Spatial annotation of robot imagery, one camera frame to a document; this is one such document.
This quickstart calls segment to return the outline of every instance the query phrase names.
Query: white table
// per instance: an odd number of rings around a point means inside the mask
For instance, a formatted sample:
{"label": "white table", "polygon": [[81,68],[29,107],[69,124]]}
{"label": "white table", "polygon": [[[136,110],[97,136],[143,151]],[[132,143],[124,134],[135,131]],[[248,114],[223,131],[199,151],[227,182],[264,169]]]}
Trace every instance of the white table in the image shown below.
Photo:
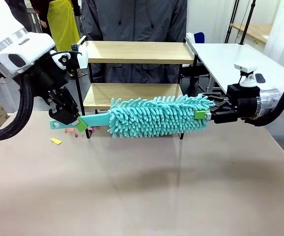
{"label": "white table", "polygon": [[[236,84],[240,71],[234,68],[238,61],[251,61],[258,65],[255,74],[260,73],[266,79],[265,84],[258,84],[261,89],[276,87],[284,90],[284,67],[268,58],[251,46],[239,44],[193,44],[199,58],[221,89],[226,92],[227,86]],[[213,87],[210,80],[209,89]]]}
{"label": "white table", "polygon": [[0,142],[0,236],[284,236],[284,152],[263,127],[88,140],[49,121]]}

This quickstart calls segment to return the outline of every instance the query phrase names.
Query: person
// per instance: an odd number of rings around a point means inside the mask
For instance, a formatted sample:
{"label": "person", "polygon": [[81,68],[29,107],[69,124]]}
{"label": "person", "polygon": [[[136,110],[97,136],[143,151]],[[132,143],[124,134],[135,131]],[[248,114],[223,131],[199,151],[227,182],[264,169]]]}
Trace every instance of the person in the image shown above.
{"label": "person", "polygon": [[[187,0],[82,0],[88,40],[182,42]],[[92,64],[96,83],[176,83],[179,66]]]}
{"label": "person", "polygon": [[24,0],[5,0],[5,2],[10,7],[14,18],[20,22],[28,32],[31,32],[32,26],[29,21],[28,10]]}
{"label": "person", "polygon": [[30,2],[35,12],[39,14],[42,27],[50,28],[57,50],[71,50],[71,45],[80,39],[74,18],[74,15],[81,15],[78,1],[30,0]]}

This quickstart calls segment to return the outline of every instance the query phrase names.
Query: yellow apron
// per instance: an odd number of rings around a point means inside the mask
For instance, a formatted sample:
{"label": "yellow apron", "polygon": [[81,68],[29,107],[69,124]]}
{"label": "yellow apron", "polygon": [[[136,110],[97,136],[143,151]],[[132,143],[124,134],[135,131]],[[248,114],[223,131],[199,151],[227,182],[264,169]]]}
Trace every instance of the yellow apron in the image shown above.
{"label": "yellow apron", "polygon": [[51,1],[47,18],[57,50],[71,50],[80,39],[71,0]]}

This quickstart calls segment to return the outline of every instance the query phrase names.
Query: green clip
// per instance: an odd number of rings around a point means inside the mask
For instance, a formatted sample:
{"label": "green clip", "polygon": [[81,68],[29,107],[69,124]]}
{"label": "green clip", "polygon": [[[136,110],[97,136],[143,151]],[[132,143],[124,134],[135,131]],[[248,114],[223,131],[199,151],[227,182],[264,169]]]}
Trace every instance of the green clip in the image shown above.
{"label": "green clip", "polygon": [[205,113],[210,112],[210,110],[207,111],[195,111],[195,119],[205,119]]}
{"label": "green clip", "polygon": [[87,129],[87,124],[81,119],[81,117],[78,117],[79,123],[75,126],[80,132],[83,132]]}

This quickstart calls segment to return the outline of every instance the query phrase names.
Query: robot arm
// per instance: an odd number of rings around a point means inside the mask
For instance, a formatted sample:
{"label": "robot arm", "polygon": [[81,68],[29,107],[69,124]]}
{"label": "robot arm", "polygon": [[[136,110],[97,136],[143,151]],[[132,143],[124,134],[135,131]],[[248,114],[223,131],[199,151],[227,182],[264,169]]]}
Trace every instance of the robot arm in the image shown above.
{"label": "robot arm", "polygon": [[30,118],[33,98],[40,96],[51,106],[50,117],[64,123],[75,122],[77,104],[66,87],[68,63],[77,63],[76,53],[56,53],[47,34],[27,32],[0,0],[0,77],[11,77],[20,85],[20,106],[15,119],[0,130],[0,140],[22,130]]}
{"label": "robot arm", "polygon": [[241,76],[246,79],[229,85],[225,97],[221,97],[221,93],[206,93],[215,103],[206,118],[215,123],[234,122],[241,118],[255,126],[273,122],[284,110],[284,91],[281,93],[277,88],[260,89],[253,72],[256,68],[248,70],[238,65],[235,67],[241,70]]}

